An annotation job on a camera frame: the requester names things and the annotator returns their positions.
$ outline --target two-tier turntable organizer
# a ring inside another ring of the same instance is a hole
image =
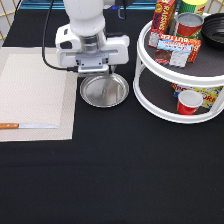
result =
[[[189,87],[219,87],[224,85],[224,52],[216,50],[202,38],[202,45],[195,63],[185,68],[163,66],[154,61],[156,49],[148,46],[152,22],[141,31],[137,43],[137,63],[134,92],[145,109],[168,121],[193,124],[210,120],[224,109],[224,89],[209,110],[200,107],[195,115],[180,115],[177,98],[171,83]]]

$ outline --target can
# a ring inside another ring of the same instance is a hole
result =
[[[182,0],[178,14],[192,12],[203,15],[208,0]]]
[[[176,17],[174,36],[198,39],[204,18],[196,13],[185,12]]]

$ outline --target black cable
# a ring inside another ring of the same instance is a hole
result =
[[[53,69],[56,69],[56,70],[63,70],[63,71],[73,71],[72,69],[74,68],[58,68],[58,67],[55,67],[53,65],[50,65],[47,61],[46,61],[46,58],[45,58],[45,38],[46,38],[46,31],[47,31],[47,26],[48,26],[48,22],[49,22],[49,17],[50,17],[50,14],[51,14],[51,10],[52,10],[52,6],[54,4],[54,0],[51,0],[51,5],[49,7],[49,10],[48,10],[48,13],[47,13],[47,18],[46,18],[46,22],[45,22],[45,26],[44,26],[44,34],[43,34],[43,45],[42,45],[42,58],[43,58],[43,61],[44,63],[50,67],[50,68],[53,68]]]
[[[127,18],[127,11],[126,11],[127,5],[126,5],[126,1],[125,0],[123,0],[123,5],[124,5],[124,19],[126,20],[126,18]]]
[[[17,11],[19,10],[19,6],[20,6],[20,4],[21,4],[22,1],[23,0],[19,0],[18,4],[16,6],[15,15],[16,15]]]

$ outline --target stainless steel bowl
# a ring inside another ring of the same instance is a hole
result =
[[[125,100],[129,93],[127,81],[120,75],[86,78],[81,84],[82,98],[95,107],[113,107]]]

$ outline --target orange knife handle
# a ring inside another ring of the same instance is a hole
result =
[[[10,124],[10,123],[0,124],[0,129],[17,129],[17,128],[19,128],[19,124]]]

